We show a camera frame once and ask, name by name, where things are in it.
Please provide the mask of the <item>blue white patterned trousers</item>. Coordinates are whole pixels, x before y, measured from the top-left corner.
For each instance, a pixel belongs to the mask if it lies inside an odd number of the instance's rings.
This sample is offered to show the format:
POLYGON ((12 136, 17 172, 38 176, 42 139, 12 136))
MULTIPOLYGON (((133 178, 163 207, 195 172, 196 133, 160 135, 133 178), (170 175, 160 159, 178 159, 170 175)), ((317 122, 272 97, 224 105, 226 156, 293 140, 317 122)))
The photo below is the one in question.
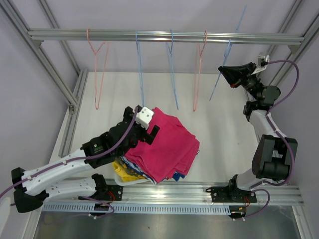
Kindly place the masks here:
POLYGON ((153 184, 157 184, 158 182, 154 179, 154 177, 152 177, 151 175, 147 174, 146 172, 144 172, 138 165, 136 165, 135 163, 130 162, 127 158, 125 157, 120 157, 119 159, 116 159, 115 161, 123 161, 124 163, 126 163, 128 165, 129 168, 133 169, 135 172, 143 175, 146 179, 148 179, 151 183, 153 184))

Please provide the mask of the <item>yellow trousers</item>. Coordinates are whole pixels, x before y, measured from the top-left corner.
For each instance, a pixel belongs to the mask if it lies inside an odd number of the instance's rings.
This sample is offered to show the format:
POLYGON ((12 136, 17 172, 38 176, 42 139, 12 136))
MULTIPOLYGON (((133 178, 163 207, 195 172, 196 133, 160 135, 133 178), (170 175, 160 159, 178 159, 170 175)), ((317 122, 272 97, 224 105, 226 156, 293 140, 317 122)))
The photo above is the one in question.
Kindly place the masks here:
POLYGON ((112 162, 112 166, 115 173, 118 176, 120 176, 123 182, 131 182, 131 181, 146 179, 143 175, 129 168, 128 165, 121 160, 112 162))

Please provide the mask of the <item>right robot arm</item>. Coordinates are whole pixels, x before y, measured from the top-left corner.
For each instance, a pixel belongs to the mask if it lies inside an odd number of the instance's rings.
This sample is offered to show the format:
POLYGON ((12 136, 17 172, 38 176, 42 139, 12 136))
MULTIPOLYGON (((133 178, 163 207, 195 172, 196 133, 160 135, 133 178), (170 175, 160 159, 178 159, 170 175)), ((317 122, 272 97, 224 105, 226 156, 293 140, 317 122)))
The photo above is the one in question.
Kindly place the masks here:
POLYGON ((267 65, 268 62, 263 60, 260 65, 250 62, 218 68, 230 87, 242 86, 254 98, 246 102, 243 114, 254 127, 259 143, 249 170, 234 175, 226 187, 206 189, 213 202, 241 203, 249 199, 255 203, 258 186, 283 186, 289 182, 295 169, 298 143, 282 133, 271 115, 271 110, 280 104, 281 91, 277 86, 264 85, 256 76, 256 70, 267 65))

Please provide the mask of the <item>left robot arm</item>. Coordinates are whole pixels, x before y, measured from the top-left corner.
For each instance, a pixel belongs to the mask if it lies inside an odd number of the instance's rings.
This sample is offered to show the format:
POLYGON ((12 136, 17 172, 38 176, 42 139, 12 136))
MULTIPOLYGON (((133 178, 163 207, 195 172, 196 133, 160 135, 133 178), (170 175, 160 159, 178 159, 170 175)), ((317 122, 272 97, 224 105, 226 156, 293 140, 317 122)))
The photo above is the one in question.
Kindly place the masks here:
POLYGON ((154 111, 147 107, 126 107, 121 122, 84 143, 73 153, 33 170, 20 167, 12 170, 13 198, 17 211, 31 212, 51 200, 105 198, 109 189, 103 175, 93 174, 82 180, 67 179, 114 162, 137 147, 139 142, 151 145, 160 129, 154 125, 152 131, 148 132, 154 115, 154 111))

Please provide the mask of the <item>pink wire hanger blue trousers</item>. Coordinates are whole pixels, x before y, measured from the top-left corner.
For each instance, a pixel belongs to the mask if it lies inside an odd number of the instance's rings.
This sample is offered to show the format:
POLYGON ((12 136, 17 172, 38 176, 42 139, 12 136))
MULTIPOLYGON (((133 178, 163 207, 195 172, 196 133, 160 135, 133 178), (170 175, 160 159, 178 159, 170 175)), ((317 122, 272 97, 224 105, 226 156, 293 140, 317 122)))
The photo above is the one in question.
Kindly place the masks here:
POLYGON ((201 64, 202 55, 207 43, 207 31, 204 32, 204 38, 202 45, 200 43, 196 46, 196 57, 195 57, 195 74, 194 74, 194 95, 193 95, 193 112, 197 109, 198 97, 199 97, 199 86, 200 86, 200 76, 201 76, 201 64))

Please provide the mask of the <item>light blue hanger magenta trousers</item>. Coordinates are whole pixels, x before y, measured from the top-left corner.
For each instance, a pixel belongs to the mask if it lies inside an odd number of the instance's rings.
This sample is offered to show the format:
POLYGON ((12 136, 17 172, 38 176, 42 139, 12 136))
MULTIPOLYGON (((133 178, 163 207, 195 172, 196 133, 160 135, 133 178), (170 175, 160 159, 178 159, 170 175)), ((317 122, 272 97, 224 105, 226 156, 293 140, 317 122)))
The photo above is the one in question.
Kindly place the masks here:
MULTIPOLYGON (((245 13, 246 13, 246 9, 247 9, 247 5, 244 6, 243 12, 242 12, 242 14, 241 14, 241 16, 240 16, 240 19, 239 19, 239 22, 238 22, 238 24, 237 24, 237 26, 236 26, 236 31, 235 31, 236 33, 238 33, 239 30, 240 30, 240 26, 241 26, 242 20, 243 20, 243 18, 244 18, 244 15, 245 15, 245 13)), ((227 43, 227 47, 226 47, 225 52, 224 52, 224 58, 223 58, 222 66, 225 66, 225 64, 227 63, 228 56, 229 56, 229 54, 230 54, 231 49, 232 49, 232 40, 229 39, 229 40, 228 40, 228 43, 227 43)), ((216 82, 215 82, 215 85, 214 85, 214 87, 213 87, 213 90, 212 90, 212 92, 211 92, 211 95, 210 95, 209 100, 212 100, 212 97, 213 97, 213 95, 214 95, 214 93, 215 93, 215 91, 216 91, 217 85, 218 85, 218 83, 219 83, 220 77, 221 77, 221 73, 219 72, 218 77, 217 77, 217 80, 216 80, 216 82)))

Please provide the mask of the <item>light blue hanger orange trousers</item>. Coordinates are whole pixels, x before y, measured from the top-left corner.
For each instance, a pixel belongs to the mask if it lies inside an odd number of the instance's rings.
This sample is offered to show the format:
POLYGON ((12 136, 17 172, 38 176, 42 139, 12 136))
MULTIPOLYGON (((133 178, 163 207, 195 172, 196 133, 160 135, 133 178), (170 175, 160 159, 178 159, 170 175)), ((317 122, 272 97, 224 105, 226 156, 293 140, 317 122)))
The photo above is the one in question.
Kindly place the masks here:
POLYGON ((178 96, 176 92, 176 82, 175 82, 175 74, 174 74, 174 62, 173 62, 173 43, 174 43, 174 35, 173 31, 170 30, 171 33, 171 43, 166 43, 166 52, 168 57, 169 63, 169 72, 170 72, 170 79, 171 79, 171 86, 172 92, 175 99, 176 109, 179 110, 179 103, 178 103, 178 96))

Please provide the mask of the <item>light blue hanger camo trousers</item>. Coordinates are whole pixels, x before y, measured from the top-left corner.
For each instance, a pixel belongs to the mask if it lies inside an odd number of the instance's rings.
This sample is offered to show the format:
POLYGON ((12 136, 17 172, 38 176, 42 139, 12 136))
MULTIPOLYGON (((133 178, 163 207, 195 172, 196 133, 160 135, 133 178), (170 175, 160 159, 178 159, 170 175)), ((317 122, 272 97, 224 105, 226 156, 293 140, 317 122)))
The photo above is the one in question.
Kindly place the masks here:
POLYGON ((139 74, 141 101, 142 101, 142 106, 144 106, 145 97, 144 97, 144 83, 143 83, 143 73, 142 73, 142 58, 141 58, 141 49, 140 49, 140 43, 138 40, 137 30, 135 31, 135 40, 136 40, 136 48, 137 48, 137 56, 138 56, 138 74, 139 74))

